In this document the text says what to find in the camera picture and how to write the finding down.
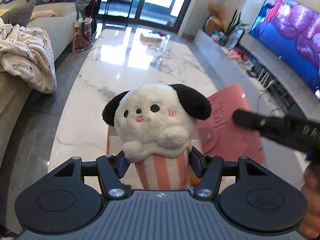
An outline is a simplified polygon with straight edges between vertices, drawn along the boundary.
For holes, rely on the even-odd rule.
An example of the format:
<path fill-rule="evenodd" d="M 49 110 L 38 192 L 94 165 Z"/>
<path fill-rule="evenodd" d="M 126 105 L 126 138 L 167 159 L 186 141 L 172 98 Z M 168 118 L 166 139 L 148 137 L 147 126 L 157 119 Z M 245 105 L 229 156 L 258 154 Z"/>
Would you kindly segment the person's right hand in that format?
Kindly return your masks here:
<path fill-rule="evenodd" d="M 316 239 L 319 236 L 319 175 L 315 172 L 315 166 L 309 164 L 305 169 L 304 185 L 301 193 L 306 198 L 308 209 L 300 224 L 298 231 L 308 239 Z"/>

